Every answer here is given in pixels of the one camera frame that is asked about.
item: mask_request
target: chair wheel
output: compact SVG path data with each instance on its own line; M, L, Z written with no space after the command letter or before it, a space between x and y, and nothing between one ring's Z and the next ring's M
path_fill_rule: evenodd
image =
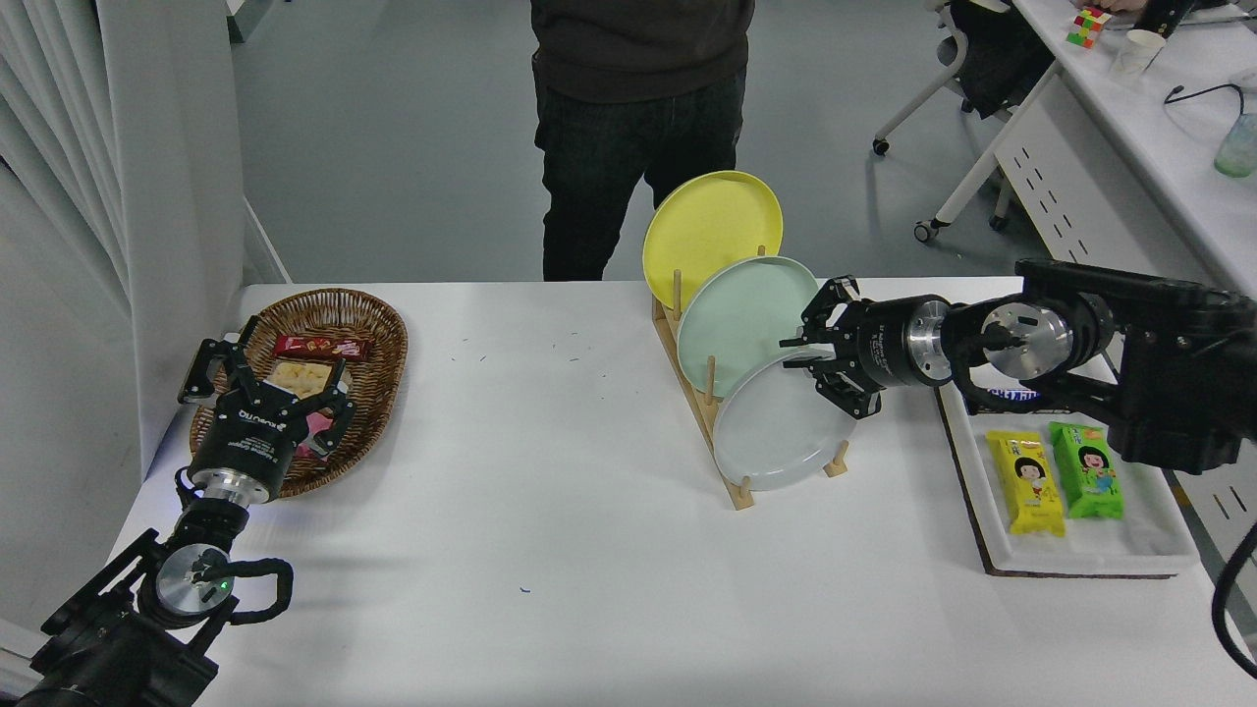
M934 240L934 237L938 234L939 229L930 221L916 221L916 225L913 228L913 235L921 243Z

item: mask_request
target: rubik's cube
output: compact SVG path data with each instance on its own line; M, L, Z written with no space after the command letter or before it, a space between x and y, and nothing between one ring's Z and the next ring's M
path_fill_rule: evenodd
M1073 30L1070 31L1070 36L1066 36L1065 40L1091 49L1091 45L1096 43L1096 38L1100 36L1100 31L1104 30L1105 23L1111 19L1112 15L1104 10L1084 8L1079 13L1079 16L1073 18Z

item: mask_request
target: woven basket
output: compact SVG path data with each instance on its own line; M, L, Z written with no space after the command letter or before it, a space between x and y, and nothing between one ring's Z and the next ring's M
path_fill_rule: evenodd
M313 289L263 309L245 348L249 366L259 380L274 369L275 341L285 335L370 338L372 346L366 361L346 362L346 370L353 376L349 400L356 410L339 448L327 459L294 458L284 474L280 498L305 493L339 478L371 452L392 414L407 348L406 325L397 312L378 298L356 289ZM222 371L214 382L220 394L226 391ZM192 454L196 454L212 421L211 410L201 408L196 411L190 435Z

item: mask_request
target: green snack package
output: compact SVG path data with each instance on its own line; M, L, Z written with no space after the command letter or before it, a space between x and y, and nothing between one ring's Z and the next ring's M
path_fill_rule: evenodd
M1104 430L1084 425L1048 423L1052 453L1060 470L1071 518L1121 518L1121 483L1112 468L1112 452Z

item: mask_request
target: robotic arm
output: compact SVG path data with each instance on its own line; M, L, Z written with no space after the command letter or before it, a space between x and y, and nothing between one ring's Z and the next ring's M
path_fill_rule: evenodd
M214 423L187 468L191 486L184 469L175 477L184 511L173 532L165 542L155 530L143 532L40 626L53 637L31 659L44 679L20 707L192 704L217 674L205 652L222 628L266 621L288 608L292 566L278 559L233 561L231 543L249 520L248 507L279 496L298 444L309 437L305 416L332 411L332 426L308 440L326 457L348 429L353 403L341 385L343 360L323 391L304 399L259 382L244 356L255 326L256 317L239 342L205 340L178 395L180 403L212 406ZM212 380L220 367L228 391L217 396ZM236 611L235 580L266 575L275 576L275 601ZM187 644L167 633L196 624Z
M974 304L928 294L872 302L856 282L827 282L803 311L798 338L833 359L793 361L855 418L880 409L880 391L954 380L988 408L1067 408L1109 426L1129 462L1199 474L1236 460L1257 438L1257 304L1202 284L1090 265L1017 263L1022 292ZM838 306L846 308L830 323ZM1124 336L1117 382L1075 372ZM1038 396L998 398L969 369L991 364Z

